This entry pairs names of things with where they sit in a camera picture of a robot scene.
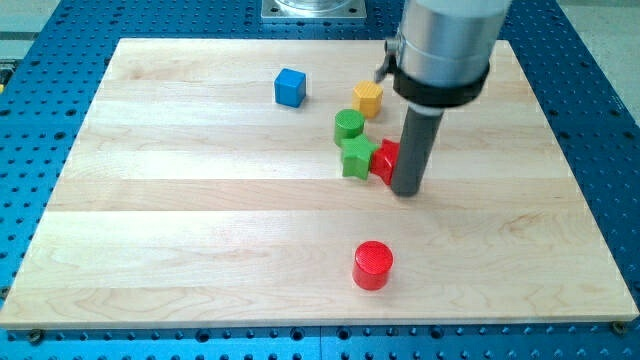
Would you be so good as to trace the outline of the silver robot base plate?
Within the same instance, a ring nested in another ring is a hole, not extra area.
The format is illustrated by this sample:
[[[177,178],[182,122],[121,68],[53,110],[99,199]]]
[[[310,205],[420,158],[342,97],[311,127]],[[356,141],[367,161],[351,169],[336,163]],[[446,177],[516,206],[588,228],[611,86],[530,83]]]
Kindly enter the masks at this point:
[[[289,19],[364,19],[364,0],[262,0],[261,18]]]

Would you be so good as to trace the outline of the silver robot arm cylinder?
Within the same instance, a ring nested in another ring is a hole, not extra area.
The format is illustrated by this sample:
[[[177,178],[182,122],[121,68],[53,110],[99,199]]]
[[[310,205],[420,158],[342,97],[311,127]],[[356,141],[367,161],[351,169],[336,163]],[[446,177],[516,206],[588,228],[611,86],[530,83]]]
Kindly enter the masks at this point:
[[[374,81],[393,76],[410,103],[445,109],[479,96],[510,0],[407,0]]]

